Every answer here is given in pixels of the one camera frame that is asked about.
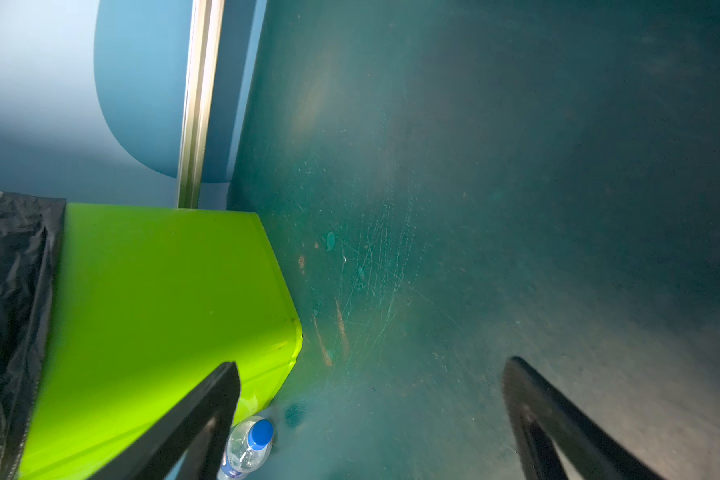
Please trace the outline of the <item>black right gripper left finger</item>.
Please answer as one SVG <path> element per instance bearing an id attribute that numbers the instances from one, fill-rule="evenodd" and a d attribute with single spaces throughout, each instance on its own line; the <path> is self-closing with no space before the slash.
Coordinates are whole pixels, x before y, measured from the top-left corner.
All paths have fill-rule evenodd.
<path id="1" fill-rule="evenodd" d="M 224 362 L 93 479 L 214 479 L 240 396 L 233 362 Z"/>

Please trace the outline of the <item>clear bottle blue cap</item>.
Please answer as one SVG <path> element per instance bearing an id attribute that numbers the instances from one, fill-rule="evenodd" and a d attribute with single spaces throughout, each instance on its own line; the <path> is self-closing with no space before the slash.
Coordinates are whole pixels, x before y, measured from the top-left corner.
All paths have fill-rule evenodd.
<path id="1" fill-rule="evenodd" d="M 234 426 L 225 444 L 217 479 L 243 479 L 267 460 L 274 439 L 269 419 L 253 416 Z"/>

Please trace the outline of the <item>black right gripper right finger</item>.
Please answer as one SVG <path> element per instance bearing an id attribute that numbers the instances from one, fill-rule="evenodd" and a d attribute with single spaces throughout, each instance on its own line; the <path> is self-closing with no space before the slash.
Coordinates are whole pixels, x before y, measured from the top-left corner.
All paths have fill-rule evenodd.
<path id="1" fill-rule="evenodd" d="M 524 359 L 511 357 L 506 361 L 502 396 L 527 479 L 566 479 L 560 454 L 584 479 L 662 478 Z"/>

